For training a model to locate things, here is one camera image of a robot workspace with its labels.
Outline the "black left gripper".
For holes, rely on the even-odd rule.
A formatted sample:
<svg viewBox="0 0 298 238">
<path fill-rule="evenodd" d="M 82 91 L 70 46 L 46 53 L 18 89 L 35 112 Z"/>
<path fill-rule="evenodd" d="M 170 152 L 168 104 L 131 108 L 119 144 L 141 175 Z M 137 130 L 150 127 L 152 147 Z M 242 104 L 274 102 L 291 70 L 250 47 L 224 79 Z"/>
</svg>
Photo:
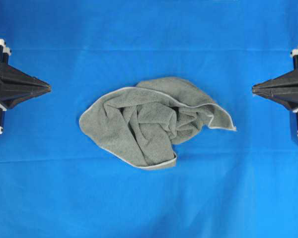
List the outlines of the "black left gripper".
<svg viewBox="0 0 298 238">
<path fill-rule="evenodd" d="M 3 133 L 4 116 L 7 110 L 51 91 L 48 83 L 8 65 L 10 55 L 11 49 L 6 46 L 4 39 L 0 39 L 0 80 L 5 83 L 33 87 L 0 87 L 0 135 Z"/>
</svg>

